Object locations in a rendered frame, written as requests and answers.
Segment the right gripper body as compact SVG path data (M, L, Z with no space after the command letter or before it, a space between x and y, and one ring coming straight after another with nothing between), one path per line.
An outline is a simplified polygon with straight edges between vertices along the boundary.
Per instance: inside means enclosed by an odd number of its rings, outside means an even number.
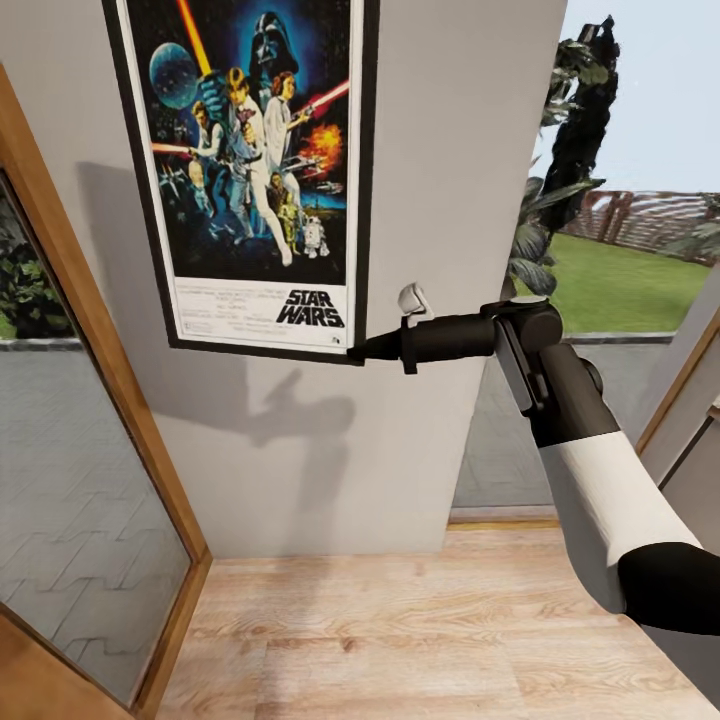
M414 327L409 327L407 316L402 316L398 330L406 375L417 373L417 363L463 358L462 322L458 315L419 321Z

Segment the poster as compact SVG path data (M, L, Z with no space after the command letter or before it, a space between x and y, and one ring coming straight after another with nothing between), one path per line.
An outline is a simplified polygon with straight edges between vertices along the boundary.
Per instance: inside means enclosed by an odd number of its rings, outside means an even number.
M102 0L171 348L364 366L380 0Z

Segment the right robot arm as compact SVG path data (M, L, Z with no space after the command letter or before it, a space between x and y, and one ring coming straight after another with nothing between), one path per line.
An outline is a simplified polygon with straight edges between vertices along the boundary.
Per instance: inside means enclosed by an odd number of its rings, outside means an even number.
M497 354L543 460L569 561L605 611L625 614L720 712L720 557L665 501L603 401L588 359L561 343L548 297L434 317L420 284L398 294L401 328L349 357L417 363Z

